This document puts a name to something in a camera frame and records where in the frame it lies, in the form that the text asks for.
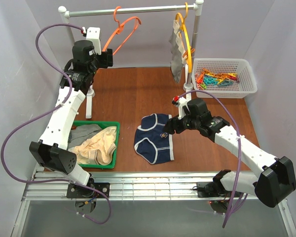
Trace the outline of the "navy blue underwear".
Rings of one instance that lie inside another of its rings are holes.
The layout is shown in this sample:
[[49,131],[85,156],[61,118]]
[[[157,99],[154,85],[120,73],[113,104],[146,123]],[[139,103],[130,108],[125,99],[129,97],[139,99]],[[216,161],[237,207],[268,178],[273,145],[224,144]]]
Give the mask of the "navy blue underwear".
[[172,135],[163,131],[171,117],[153,113],[143,117],[136,129],[134,150],[151,165],[174,160]]

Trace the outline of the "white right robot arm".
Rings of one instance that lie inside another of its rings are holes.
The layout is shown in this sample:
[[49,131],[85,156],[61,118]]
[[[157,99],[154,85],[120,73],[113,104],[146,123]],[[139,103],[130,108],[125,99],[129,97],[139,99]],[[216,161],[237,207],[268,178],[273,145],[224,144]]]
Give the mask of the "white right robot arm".
[[212,116],[201,98],[186,100],[174,97],[172,103],[179,114],[168,120],[164,131],[180,134],[185,130],[197,130],[233,155],[241,155],[241,162],[252,171],[251,174],[225,169],[214,176],[212,182],[200,189],[208,195],[224,195],[235,189],[239,193],[256,196],[264,205],[275,207],[296,190],[293,162],[283,156],[269,154],[243,136],[219,116]]

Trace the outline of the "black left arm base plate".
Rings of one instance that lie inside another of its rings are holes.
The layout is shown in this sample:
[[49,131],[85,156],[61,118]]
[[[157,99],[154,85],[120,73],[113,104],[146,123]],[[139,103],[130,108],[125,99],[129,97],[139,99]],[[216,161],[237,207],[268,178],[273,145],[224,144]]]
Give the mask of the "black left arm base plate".
[[[106,197],[110,194],[110,183],[93,183],[91,188],[102,192]],[[67,189],[67,198],[103,198],[103,196],[93,190],[70,183]]]

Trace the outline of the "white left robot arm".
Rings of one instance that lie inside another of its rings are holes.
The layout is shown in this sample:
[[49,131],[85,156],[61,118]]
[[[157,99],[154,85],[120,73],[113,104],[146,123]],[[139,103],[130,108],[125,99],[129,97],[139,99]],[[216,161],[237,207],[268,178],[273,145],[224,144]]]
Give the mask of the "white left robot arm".
[[39,165],[63,173],[70,181],[87,185],[90,174],[68,151],[68,138],[78,109],[87,96],[99,68],[113,65],[112,50],[102,51],[95,40],[79,40],[72,47],[72,59],[64,69],[56,110],[37,142],[29,146]]

